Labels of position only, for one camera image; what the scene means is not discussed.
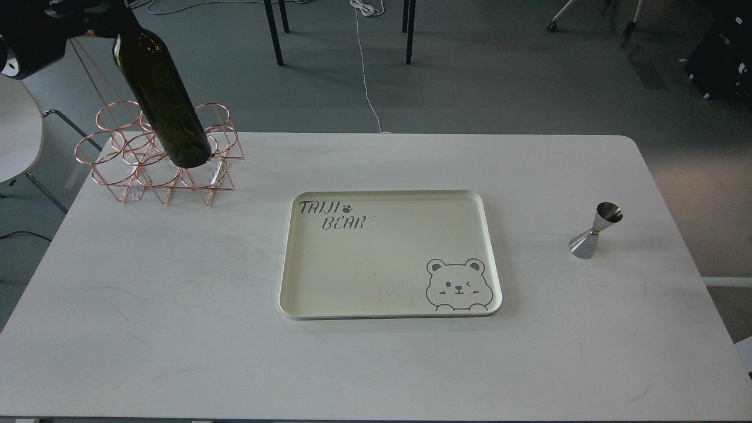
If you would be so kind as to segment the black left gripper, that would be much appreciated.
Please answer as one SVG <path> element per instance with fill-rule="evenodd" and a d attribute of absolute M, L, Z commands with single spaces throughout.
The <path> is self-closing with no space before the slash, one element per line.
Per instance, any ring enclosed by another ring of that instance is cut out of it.
<path fill-rule="evenodd" d="M 22 80 L 60 60 L 72 38 L 116 38 L 132 29 L 126 1 L 2 1 L 2 74 Z"/>

